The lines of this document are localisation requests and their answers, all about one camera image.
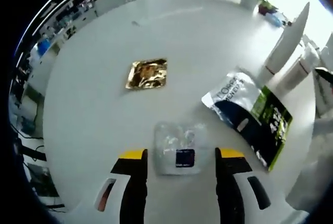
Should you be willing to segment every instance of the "white bottle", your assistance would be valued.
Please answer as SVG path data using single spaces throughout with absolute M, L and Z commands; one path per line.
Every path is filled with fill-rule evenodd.
M 319 65 L 320 58 L 317 51 L 311 44 L 305 48 L 303 55 L 291 66 L 282 77 L 277 89 L 280 92 L 288 93 L 300 84 L 308 74 Z
M 285 28 L 277 44 L 268 56 L 264 67 L 261 69 L 258 80 L 267 83 L 289 60 L 302 39 L 309 10 L 310 3 L 307 3 L 292 26 Z

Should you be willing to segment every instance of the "round white table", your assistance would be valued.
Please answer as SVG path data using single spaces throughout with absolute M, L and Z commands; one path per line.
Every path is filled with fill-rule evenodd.
M 118 219 L 127 178 L 114 186 L 113 203 L 103 213 L 94 208 L 96 195 L 121 153 L 147 148 L 149 156 L 159 121 L 205 123 L 213 145 L 243 152 L 253 170 L 264 171 L 246 141 L 201 102 L 237 65 L 257 74 L 280 37 L 281 29 L 237 2 L 138 0 L 95 19 L 65 43 L 50 75 L 43 131 L 50 172 L 72 220 Z M 133 61 L 159 57 L 168 59 L 166 86 L 125 89 Z M 312 76 L 281 100 L 293 122 L 267 176 L 287 194 L 312 139 Z M 157 177 L 149 160 L 145 223 L 219 223 L 214 170 Z

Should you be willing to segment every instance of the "gold wrapper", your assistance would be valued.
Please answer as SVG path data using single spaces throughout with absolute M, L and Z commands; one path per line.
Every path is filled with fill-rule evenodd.
M 127 89 L 143 90 L 159 88 L 167 81 L 167 60 L 164 58 L 132 63 Z

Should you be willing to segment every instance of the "plastic bag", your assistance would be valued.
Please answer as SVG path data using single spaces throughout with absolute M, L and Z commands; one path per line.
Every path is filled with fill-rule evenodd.
M 199 173 L 213 157 L 203 124 L 160 122 L 155 126 L 154 160 L 161 175 Z
M 292 116 L 268 87 L 236 67 L 201 100 L 240 133 L 264 167 L 273 169 L 285 145 Z

